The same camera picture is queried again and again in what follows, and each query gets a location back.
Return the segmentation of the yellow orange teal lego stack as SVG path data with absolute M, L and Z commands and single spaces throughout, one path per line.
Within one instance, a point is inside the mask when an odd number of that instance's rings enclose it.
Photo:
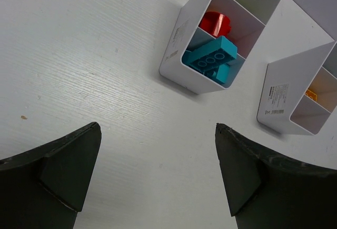
M 314 93 L 313 91 L 311 91 L 310 89 L 307 89 L 305 92 L 305 95 L 310 98 L 311 100 L 313 100 L 314 102 L 318 101 L 318 96 L 316 93 Z

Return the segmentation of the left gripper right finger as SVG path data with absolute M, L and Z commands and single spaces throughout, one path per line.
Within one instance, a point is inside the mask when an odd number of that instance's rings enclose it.
M 238 228 L 336 228 L 336 170 L 283 155 L 220 123 L 215 146 Z

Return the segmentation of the small teal lego brick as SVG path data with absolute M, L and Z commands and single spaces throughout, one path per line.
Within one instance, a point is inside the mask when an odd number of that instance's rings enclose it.
M 222 64 L 212 70 L 206 71 L 204 75 L 216 83 L 222 85 L 226 82 L 230 67 L 227 64 Z

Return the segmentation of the red round lego piece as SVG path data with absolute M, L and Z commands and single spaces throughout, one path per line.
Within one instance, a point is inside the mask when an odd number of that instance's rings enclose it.
M 206 12 L 199 27 L 214 37 L 227 37 L 231 31 L 231 20 L 224 14 L 214 11 Z

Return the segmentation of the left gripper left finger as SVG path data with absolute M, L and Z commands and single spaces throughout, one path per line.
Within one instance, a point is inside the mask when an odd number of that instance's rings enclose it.
M 1 228 L 73 228 L 100 150 L 91 122 L 1 160 Z

